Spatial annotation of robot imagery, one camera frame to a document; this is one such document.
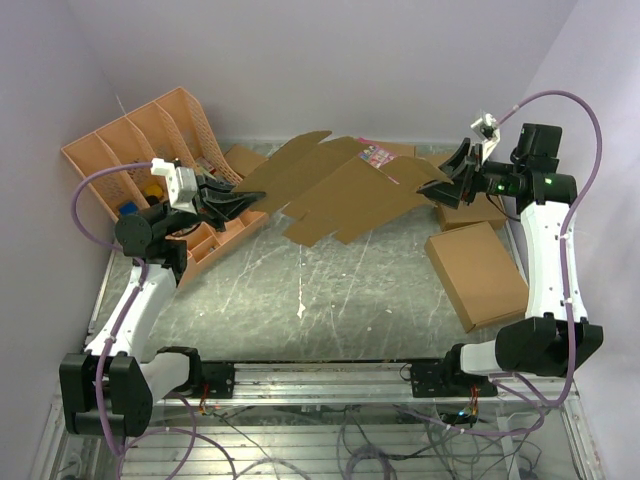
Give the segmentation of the cardboard box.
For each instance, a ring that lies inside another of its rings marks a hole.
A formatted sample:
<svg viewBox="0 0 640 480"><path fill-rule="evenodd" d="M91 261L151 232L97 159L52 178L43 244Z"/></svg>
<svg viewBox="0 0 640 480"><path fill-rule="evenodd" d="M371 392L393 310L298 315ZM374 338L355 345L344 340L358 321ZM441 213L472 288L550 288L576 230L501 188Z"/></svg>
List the cardboard box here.
<svg viewBox="0 0 640 480"><path fill-rule="evenodd" d="M422 186L451 182L437 166L413 156L376 167L362 157L366 143L329 136L312 131L294 137L234 188L262 192L251 209L291 218L284 236L299 245L311 247L327 236L348 244L426 204L418 192Z"/></svg>

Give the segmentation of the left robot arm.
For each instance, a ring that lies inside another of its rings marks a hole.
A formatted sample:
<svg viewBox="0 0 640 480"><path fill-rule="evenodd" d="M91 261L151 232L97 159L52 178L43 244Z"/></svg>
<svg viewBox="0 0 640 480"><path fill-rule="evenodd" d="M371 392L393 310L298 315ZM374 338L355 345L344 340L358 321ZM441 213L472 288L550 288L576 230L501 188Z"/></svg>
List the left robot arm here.
<svg viewBox="0 0 640 480"><path fill-rule="evenodd" d="M139 168L165 179L168 198L117 220L110 247L132 259L129 282L105 326L59 366L67 431L109 441L142 435L156 402L172 393L192 397L203 387L194 348L164 347L150 362L141 360L152 327L187 269L187 243L176 233L202 223L222 232L265 196L160 158L106 168L80 185Z"/></svg>

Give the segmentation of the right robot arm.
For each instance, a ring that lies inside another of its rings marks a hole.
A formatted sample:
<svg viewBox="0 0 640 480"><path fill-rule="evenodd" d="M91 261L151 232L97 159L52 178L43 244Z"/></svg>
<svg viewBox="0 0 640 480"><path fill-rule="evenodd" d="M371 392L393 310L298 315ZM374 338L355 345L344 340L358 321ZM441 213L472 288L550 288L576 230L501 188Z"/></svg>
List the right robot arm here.
<svg viewBox="0 0 640 480"><path fill-rule="evenodd" d="M507 163L488 157L498 129L483 121L474 127L484 142L463 140L439 167L445 180L418 191L452 208L480 193L513 198L526 240L529 294L523 319L501 328L494 341L454 347L458 361L442 369L440 380L455 396L471 389L476 376L513 372L570 379L604 341L580 294L573 235L583 193L573 176L557 171L561 127L523 124Z"/></svg>

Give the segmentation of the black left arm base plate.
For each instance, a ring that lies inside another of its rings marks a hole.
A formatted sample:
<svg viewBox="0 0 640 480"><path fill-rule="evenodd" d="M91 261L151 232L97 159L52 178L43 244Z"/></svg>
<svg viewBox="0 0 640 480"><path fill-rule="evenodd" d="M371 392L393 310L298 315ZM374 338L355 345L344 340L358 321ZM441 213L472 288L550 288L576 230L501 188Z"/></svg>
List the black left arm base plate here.
<svg viewBox="0 0 640 480"><path fill-rule="evenodd" d="M233 363L205 361L191 369L187 385L197 396L231 399L235 388L235 374Z"/></svg>

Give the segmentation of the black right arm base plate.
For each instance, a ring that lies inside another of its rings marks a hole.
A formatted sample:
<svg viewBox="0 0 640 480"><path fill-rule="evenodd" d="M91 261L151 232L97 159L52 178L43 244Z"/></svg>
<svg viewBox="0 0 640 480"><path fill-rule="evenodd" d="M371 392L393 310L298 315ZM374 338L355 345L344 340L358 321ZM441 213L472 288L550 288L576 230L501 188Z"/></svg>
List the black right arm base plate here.
<svg viewBox="0 0 640 480"><path fill-rule="evenodd" d="M466 374L440 359L413 362L409 372L414 398L470 397L473 387L480 398L497 395L497 387L487 377Z"/></svg>

